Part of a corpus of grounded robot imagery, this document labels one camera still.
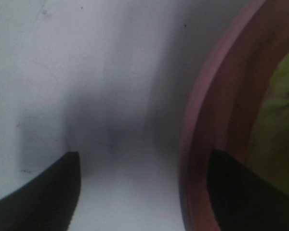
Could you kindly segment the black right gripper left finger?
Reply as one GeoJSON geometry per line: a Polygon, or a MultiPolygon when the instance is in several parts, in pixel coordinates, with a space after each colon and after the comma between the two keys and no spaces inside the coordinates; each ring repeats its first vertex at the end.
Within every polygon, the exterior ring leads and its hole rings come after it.
{"type": "Polygon", "coordinates": [[[66,231],[81,190],[80,157],[68,152],[0,199],[0,231],[66,231]]]}

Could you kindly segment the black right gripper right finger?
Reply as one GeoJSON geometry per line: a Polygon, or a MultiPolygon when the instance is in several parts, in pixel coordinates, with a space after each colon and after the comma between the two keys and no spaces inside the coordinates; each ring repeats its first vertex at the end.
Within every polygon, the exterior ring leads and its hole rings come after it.
{"type": "Polygon", "coordinates": [[[223,231],[289,231],[289,196],[224,151],[210,154],[207,189],[223,231]]]}

